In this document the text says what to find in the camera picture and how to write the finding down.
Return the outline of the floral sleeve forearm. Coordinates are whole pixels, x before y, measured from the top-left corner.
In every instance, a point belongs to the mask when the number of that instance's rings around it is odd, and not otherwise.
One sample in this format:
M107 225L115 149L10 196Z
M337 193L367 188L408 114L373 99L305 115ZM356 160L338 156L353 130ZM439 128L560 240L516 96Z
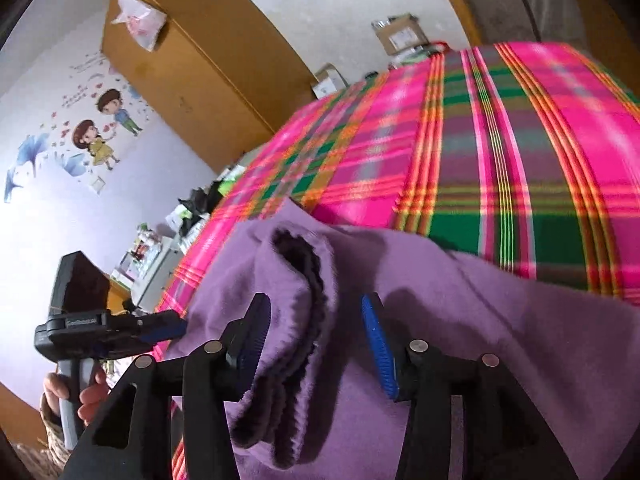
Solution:
M41 399L40 417L47 434L47 447L37 450L21 443L11 446L32 478L56 480L62 474L70 451L65 446L60 416L50 407L46 394Z

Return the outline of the person's left hand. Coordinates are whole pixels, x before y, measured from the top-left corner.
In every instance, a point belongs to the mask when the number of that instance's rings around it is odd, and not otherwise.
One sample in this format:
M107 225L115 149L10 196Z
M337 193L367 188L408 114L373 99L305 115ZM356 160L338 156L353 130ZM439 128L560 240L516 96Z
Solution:
M105 370L99 366L94 374L92 384L79 393L80 407L77 410L77 415L86 426L93 421L109 393L110 387L106 382ZM40 408L42 418L60 426L60 401L67 400L69 395L68 388L59 374L47 374L43 379L43 397Z

